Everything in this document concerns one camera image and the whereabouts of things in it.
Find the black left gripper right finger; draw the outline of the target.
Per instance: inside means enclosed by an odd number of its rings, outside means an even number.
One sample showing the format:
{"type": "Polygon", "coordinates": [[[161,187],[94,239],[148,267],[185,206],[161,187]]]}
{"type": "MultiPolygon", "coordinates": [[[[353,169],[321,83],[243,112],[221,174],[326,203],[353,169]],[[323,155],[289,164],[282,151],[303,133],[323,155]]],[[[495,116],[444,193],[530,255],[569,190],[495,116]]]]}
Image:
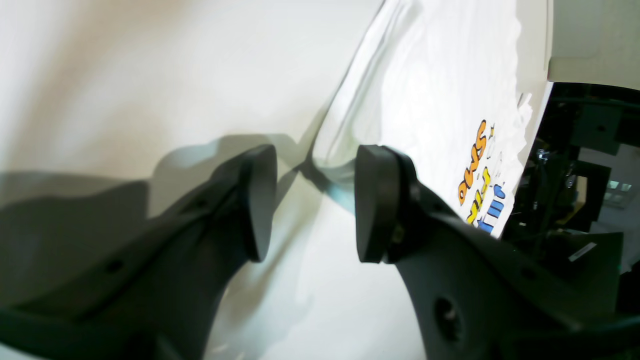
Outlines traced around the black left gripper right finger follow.
{"type": "Polygon", "coordinates": [[[392,264],[430,360],[596,360],[639,348],[639,317],[615,311],[622,234],[549,235],[531,257],[463,221],[412,160],[361,145],[356,247],[392,264]]]}

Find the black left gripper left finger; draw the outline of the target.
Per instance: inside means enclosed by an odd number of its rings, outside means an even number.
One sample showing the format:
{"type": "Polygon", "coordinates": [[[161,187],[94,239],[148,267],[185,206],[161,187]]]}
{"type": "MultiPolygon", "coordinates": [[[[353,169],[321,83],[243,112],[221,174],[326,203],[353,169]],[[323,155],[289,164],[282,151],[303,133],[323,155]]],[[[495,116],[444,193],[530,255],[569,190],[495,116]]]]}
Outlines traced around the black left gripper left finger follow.
{"type": "Polygon", "coordinates": [[[51,360],[201,360],[230,280],[269,250],[274,145],[228,159],[159,216],[147,185],[1,211],[1,343],[51,360]]]}

